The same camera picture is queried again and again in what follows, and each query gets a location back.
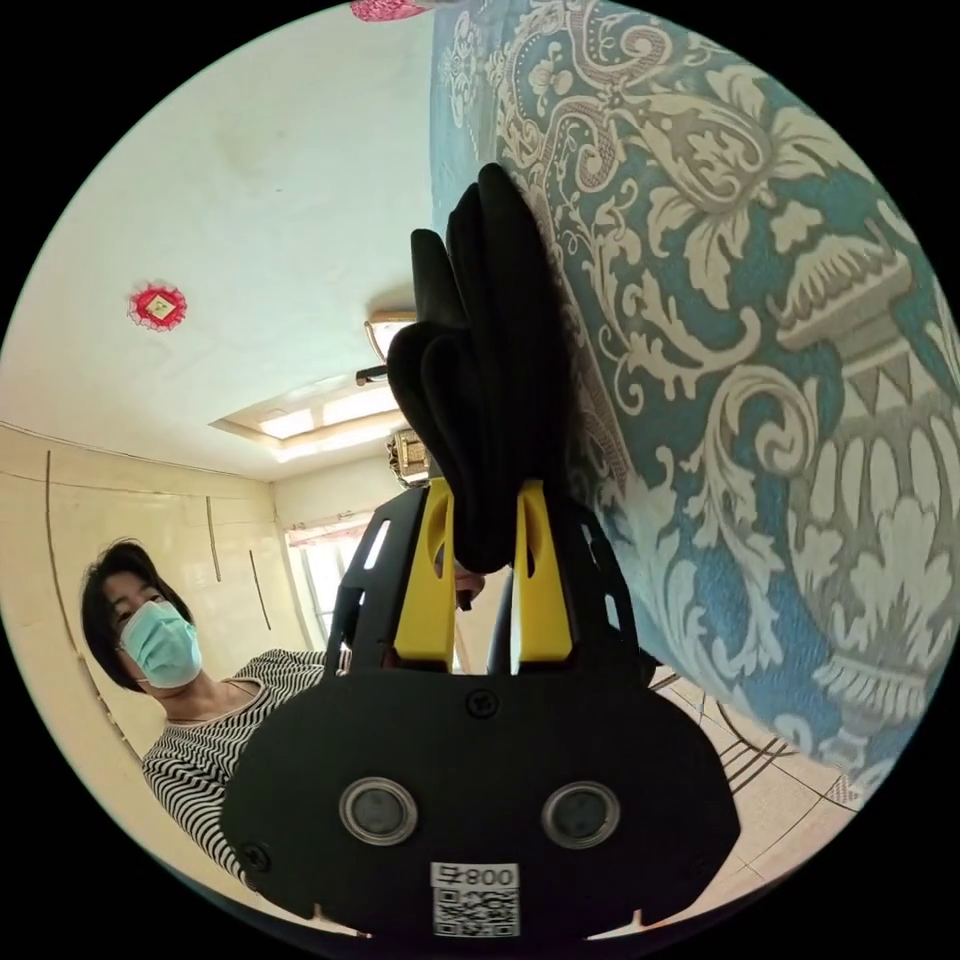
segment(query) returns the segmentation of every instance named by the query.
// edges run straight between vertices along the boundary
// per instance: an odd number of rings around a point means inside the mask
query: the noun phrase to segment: ceiling light
[[[335,437],[321,440],[319,446],[325,453],[331,450],[346,450],[347,447],[356,447],[372,440],[383,440],[393,433],[393,429],[391,424],[357,427],[356,430],[345,430]]]
[[[280,417],[264,420],[260,429],[277,440],[286,440],[300,433],[309,433],[316,427],[313,414],[309,410],[297,410],[295,413],[285,413]]]
[[[331,400],[323,405],[323,424],[344,423],[376,413],[389,413],[397,410],[397,401],[389,387],[365,387],[357,393],[339,400]]]

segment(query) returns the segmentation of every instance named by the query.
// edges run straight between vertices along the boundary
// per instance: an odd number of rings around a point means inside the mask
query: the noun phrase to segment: surgical mask
[[[148,600],[127,621],[120,645],[153,687],[172,690],[200,675],[197,631],[173,604]]]

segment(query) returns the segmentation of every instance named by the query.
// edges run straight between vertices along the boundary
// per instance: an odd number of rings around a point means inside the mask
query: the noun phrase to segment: blue patterned fabric
[[[597,0],[434,16],[435,228],[489,161],[540,222],[570,481],[641,643],[869,793],[960,626],[960,345],[917,238],[704,37]]]

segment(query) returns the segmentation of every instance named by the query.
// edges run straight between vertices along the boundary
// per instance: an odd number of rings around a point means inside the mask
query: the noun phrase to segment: beige wall
[[[356,463],[305,473],[273,484],[277,519],[284,529],[321,523],[343,513],[366,513],[403,493],[386,451]]]
[[[159,734],[162,714],[100,671],[87,656],[79,621],[84,568],[113,540],[134,537],[193,610],[212,675],[229,674],[273,647],[304,648],[269,486],[6,428],[0,428],[0,465],[3,620],[34,703],[64,756],[137,843],[222,894],[287,916],[215,866],[155,801],[138,755]]]

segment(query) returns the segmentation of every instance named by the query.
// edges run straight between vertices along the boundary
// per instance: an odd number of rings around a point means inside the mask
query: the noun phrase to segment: tiled floor
[[[659,694],[699,723],[723,760],[741,822],[733,854],[710,886],[688,910],[664,921],[675,923],[804,863],[850,822],[860,798],[839,771],[797,754],[735,710],[721,711],[715,700],[669,669],[657,671],[654,688],[661,684]],[[635,924],[604,936],[638,929],[643,927]]]

